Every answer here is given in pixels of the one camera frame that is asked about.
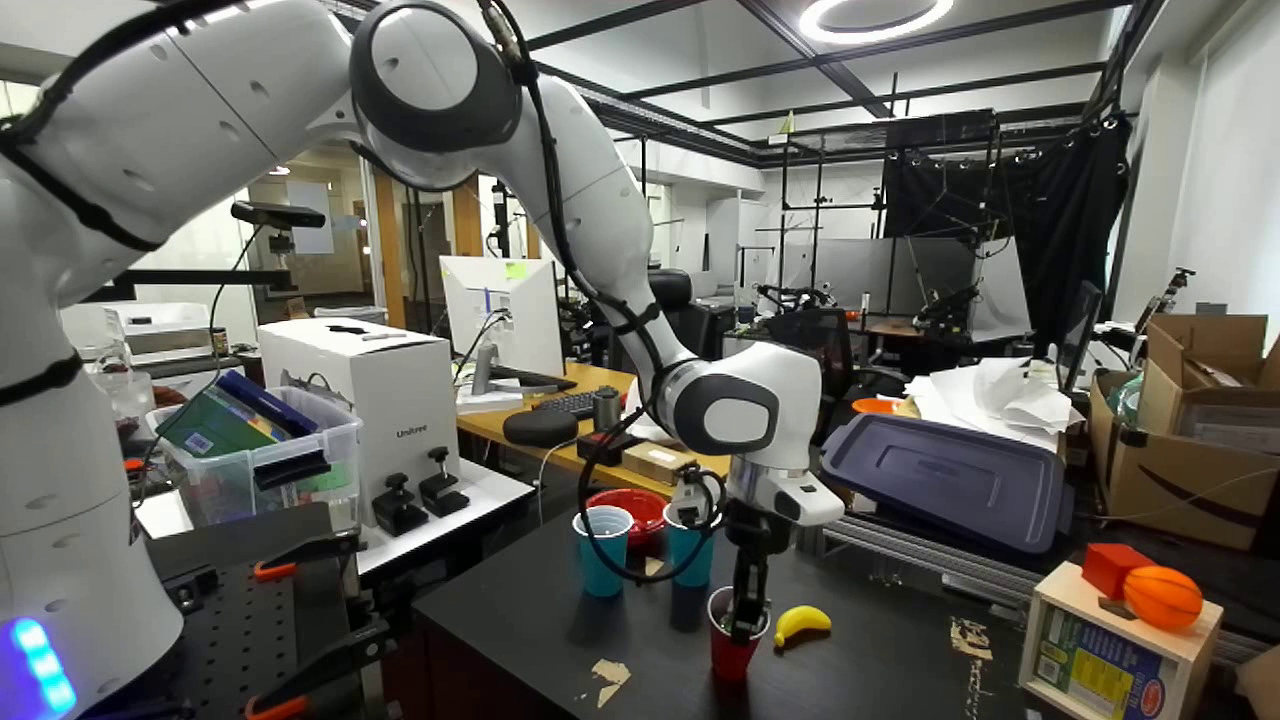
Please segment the light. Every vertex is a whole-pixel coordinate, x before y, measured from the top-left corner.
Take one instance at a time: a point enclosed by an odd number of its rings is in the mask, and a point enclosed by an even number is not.
[[[923,31],[930,25],[946,20],[956,0],[932,0],[930,13],[920,16],[908,16],[902,25],[884,25],[884,29],[864,29],[864,31],[830,31],[826,20],[832,16],[832,9],[841,9],[848,0],[815,0],[801,13],[795,29],[804,38],[815,38],[815,42],[890,42],[896,35],[914,35],[914,31]]]
[[[8,639],[22,649],[33,678],[42,684],[45,716],[67,716],[78,709],[78,689],[55,658],[49,631],[37,621],[18,621]]]
[[[33,652],[49,649],[49,637],[45,637],[45,627],[42,627],[37,621],[18,621],[18,623],[14,623],[14,645],[18,645],[26,654],[33,654]]]
[[[78,692],[73,692],[67,678],[42,684],[42,696],[45,696],[53,716],[67,716],[78,709]]]

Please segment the red cup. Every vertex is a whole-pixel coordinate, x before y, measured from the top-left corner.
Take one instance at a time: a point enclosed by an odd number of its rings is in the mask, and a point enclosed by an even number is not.
[[[712,674],[720,684],[744,684],[751,654],[758,654],[758,645],[768,631],[771,612],[763,606],[763,616],[758,621],[758,631],[747,639],[732,639],[728,616],[732,616],[732,583],[723,583],[708,597]]]

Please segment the white machine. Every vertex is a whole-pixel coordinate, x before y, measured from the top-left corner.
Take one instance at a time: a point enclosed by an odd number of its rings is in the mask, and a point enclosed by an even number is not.
[[[170,0],[0,123],[0,649],[33,666],[6,713],[79,716],[179,637],[134,530],[109,405],[55,308],[312,139],[354,139],[413,187],[502,177],[620,332],[655,419],[737,454],[739,509],[785,525],[845,513],[807,472],[815,358],[751,343],[703,365],[682,348],[613,135],[568,83],[535,75],[502,4],[480,9],[491,38],[432,0],[375,9],[355,35],[315,0]],[[759,612],[763,562],[744,575],[737,606]]]
[[[335,391],[362,417],[362,521],[388,476],[455,476],[449,340],[362,319],[286,319],[258,332],[270,383]]]
[[[439,257],[439,280],[454,353],[486,332],[502,365],[563,374],[553,260]]]

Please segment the black table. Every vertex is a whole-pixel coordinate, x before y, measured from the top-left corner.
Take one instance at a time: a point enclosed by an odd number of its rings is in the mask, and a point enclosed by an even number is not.
[[[152,545],[159,579],[215,570],[215,591],[183,621],[179,645],[135,684],[93,709],[95,720],[242,716],[244,698],[350,637],[344,562],[300,562],[288,583],[254,583],[254,562],[327,536],[327,509],[305,502]],[[362,716],[362,678],[312,692],[312,716]]]
[[[717,545],[717,579],[732,547]],[[429,623],[425,692],[432,716],[970,716],[972,658],[951,652],[951,616],[994,631],[979,716],[1025,716],[1018,689],[1021,627],[979,605],[884,579],[862,553],[785,553],[771,605],[822,605],[838,637],[777,654],[759,645],[751,684],[720,692],[708,674],[702,597],[668,583],[630,589],[615,605],[581,599],[568,517],[416,599]],[[597,658],[634,678],[597,713]]]

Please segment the cardboard box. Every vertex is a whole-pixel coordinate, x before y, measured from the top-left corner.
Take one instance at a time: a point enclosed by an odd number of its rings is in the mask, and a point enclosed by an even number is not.
[[[1268,316],[1155,316],[1154,365],[1182,387],[1280,387],[1280,343],[1265,353]]]
[[[406,472],[416,486],[439,472],[429,454],[449,447],[455,472],[455,409],[449,340],[364,319],[286,319],[261,326],[270,383],[312,381],[362,417],[362,513]]]
[[[1091,383],[1091,454],[1110,521],[1280,556],[1280,454],[1176,435],[1182,412],[1198,409],[1198,391],[1186,391],[1155,365],[1145,381],[1145,431],[1119,429],[1118,387],[1119,374],[1104,370]]]

